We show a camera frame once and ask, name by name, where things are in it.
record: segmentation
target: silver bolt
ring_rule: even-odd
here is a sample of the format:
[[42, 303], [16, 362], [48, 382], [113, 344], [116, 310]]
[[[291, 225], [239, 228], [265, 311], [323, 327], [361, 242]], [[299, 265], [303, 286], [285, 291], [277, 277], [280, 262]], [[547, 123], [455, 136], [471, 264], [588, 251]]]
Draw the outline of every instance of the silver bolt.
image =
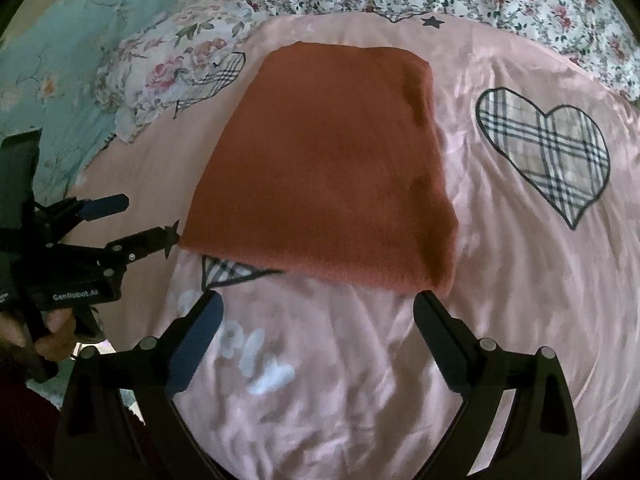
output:
[[91, 357], [93, 357], [94, 355], [96, 355], [98, 352], [98, 349], [95, 346], [85, 346], [80, 353], [78, 354], [82, 359], [89, 359]]
[[480, 340], [480, 348], [482, 350], [486, 350], [487, 352], [493, 352], [497, 347], [495, 341], [489, 337], [483, 337]]
[[138, 346], [141, 350], [152, 350], [158, 344], [158, 339], [153, 337], [152, 335], [145, 337], [138, 343]]
[[556, 353], [554, 352], [554, 349], [549, 346], [543, 346], [540, 353], [547, 359], [553, 359], [554, 357], [556, 357]]

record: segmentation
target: star print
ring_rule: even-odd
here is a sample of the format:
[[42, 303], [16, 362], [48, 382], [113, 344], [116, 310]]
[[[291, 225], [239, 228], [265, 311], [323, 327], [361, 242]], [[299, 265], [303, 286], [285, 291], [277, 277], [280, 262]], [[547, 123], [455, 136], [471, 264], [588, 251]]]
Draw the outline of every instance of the star print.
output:
[[428, 20], [422, 19], [423, 20], [423, 27], [435, 27], [435, 28], [440, 28], [440, 25], [442, 25], [444, 22], [441, 22], [440, 20], [436, 19], [435, 16], [431, 16]]

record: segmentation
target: human hand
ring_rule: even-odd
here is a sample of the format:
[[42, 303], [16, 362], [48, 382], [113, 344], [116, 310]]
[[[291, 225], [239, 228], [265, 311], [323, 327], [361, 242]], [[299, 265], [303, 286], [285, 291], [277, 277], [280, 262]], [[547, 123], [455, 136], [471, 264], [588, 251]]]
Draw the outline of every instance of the human hand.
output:
[[[34, 343], [35, 351], [49, 361], [66, 359], [76, 346], [76, 318], [71, 315], [71, 309], [52, 310], [45, 324], [51, 334]], [[0, 312], [0, 339], [20, 347], [27, 344], [20, 322], [6, 312]]]

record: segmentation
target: floral pillow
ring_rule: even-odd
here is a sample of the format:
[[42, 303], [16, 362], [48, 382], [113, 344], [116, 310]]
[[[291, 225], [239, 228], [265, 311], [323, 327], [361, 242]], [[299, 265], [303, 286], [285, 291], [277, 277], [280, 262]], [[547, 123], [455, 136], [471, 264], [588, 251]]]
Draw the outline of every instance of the floral pillow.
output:
[[267, 17], [245, 0], [182, 0], [122, 41], [96, 81], [98, 103], [116, 113], [116, 135], [133, 140]]

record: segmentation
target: orange cloth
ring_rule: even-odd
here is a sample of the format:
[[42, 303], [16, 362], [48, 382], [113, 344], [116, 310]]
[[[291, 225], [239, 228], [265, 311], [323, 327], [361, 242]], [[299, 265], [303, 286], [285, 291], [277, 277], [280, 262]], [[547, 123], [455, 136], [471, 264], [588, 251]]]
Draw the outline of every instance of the orange cloth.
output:
[[296, 43], [269, 54], [226, 125], [180, 245], [447, 294], [457, 227], [429, 64], [397, 48]]

